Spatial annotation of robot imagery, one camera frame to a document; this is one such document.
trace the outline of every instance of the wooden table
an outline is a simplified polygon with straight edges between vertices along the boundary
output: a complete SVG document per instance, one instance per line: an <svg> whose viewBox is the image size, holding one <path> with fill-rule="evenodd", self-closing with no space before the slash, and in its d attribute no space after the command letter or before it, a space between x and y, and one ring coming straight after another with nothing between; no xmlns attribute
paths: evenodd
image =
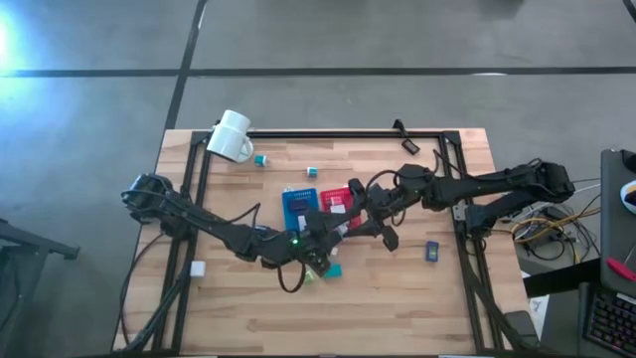
<svg viewBox="0 0 636 358"><path fill-rule="evenodd" d="M495 169L484 129L459 129L467 168L472 174ZM166 132L157 174L181 185L191 130ZM257 139L254 152L269 163L232 164L214 157L204 207L225 218L256 202L257 222L283 229L281 192L315 187L340 188L350 178L366 183L383 169L404 163L433 167L431 139L415 139L421 148L410 156L396 139ZM309 180L306 167L318 168ZM195 173L193 188L196 188ZM391 176L379 181L391 185ZM477 202L488 202L483 198ZM339 246L335 262L343 276L307 284L294 294L283 292L275 270L239 261L223 244L200 234L196 260L207 263L203 278L193 278L184 327L182 354L434 354L474 352L464 287L448 211L408 209L396 228L399 248L388 252L381 239L352 238ZM139 248L158 233L141 232ZM440 243L439 262L423 259L426 241ZM487 239L486 257L498 305L504 312L528 310L517 256L510 237ZM169 238L162 239L137 266L125 302L131 333L138 331L156 308L168 257ZM288 285L298 280L299 265L284 268ZM485 310L480 309L484 335L489 336ZM172 336L174 314L166 336ZM115 348L122 347L118 332Z"/></svg>

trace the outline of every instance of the concrete floor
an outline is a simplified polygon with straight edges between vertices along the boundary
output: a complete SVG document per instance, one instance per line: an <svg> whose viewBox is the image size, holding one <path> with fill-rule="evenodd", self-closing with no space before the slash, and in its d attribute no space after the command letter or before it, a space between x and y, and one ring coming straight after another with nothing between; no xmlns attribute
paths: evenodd
<svg viewBox="0 0 636 358"><path fill-rule="evenodd" d="M0 72L179 69L196 5L4 0ZM192 68L636 66L635 35L620 0L219 0ZM139 230L119 192L153 170L175 82L0 78L0 217L81 246L48 261L24 357L109 349ZM176 127L226 108L263 128L486 127L498 168L539 156L583 179L601 149L636 149L635 92L635 75L190 78Z"/></svg>

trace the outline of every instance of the white cube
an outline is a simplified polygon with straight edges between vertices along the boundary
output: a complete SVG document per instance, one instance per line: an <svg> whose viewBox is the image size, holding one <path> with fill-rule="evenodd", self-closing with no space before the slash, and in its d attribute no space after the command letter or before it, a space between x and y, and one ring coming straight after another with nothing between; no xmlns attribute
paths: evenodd
<svg viewBox="0 0 636 358"><path fill-rule="evenodd" d="M206 275L206 262L192 262L190 265L190 277L203 277Z"/></svg>

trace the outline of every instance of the keyboard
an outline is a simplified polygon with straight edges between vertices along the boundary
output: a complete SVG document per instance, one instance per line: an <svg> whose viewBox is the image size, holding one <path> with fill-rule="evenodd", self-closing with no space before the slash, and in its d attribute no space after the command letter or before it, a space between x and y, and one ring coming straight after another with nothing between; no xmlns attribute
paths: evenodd
<svg viewBox="0 0 636 358"><path fill-rule="evenodd" d="M592 294L583 337L619 353L636 358L636 300L596 288Z"/></svg>

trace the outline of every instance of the wire bundle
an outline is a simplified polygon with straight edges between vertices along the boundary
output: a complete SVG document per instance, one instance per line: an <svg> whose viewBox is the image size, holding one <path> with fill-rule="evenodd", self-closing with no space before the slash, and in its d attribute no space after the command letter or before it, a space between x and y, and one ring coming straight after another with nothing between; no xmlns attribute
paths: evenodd
<svg viewBox="0 0 636 358"><path fill-rule="evenodd" d="M584 191L593 187L597 187L597 185L584 188L576 192ZM523 217L527 217L528 215L532 214L531 218L519 221L515 224L515 226L513 226L510 232L513 238L513 242L515 244L525 245L526 249L528 250L530 254L544 261L554 261L560 258L565 252L565 243L570 245L574 264L581 263L589 254L591 248L594 248L596 252L600 255L600 250L596 246L596 242L595 242L596 236L593 233L591 233L586 228L586 226L579 220L581 218L589 217L589 216L600 213L600 208L588 210L589 207L592 205L592 203L599 197L600 197L600 194L595 196L585 206L585 208L581 210L578 214L576 214L574 210L570 208L569 206L560 204L559 206L563 208L565 212L568 213L568 216L557 221L535 216L535 213L537 213L539 209L545 207L546 205L542 205L541 207L538 207L536 209L531 209L530 212L528 212L526 215L523 216ZM567 225L575 226L577 230L576 235L580 239L581 244L585 247L585 254L582 257L578 255L578 252L576 251L576 248L574 247L574 243L573 243L574 239L568 235L568 232L564 228ZM531 243L535 243L537 239L544 237L546 234L550 233L552 230L555 230L558 232L558 239L555 240L555 242L560 244L561 246L560 252L552 258L546 258L541 255L538 255L536 253L537 246L531 246ZM525 237L525 235L528 232L532 232L533 234L530 235L529 237Z"/></svg>

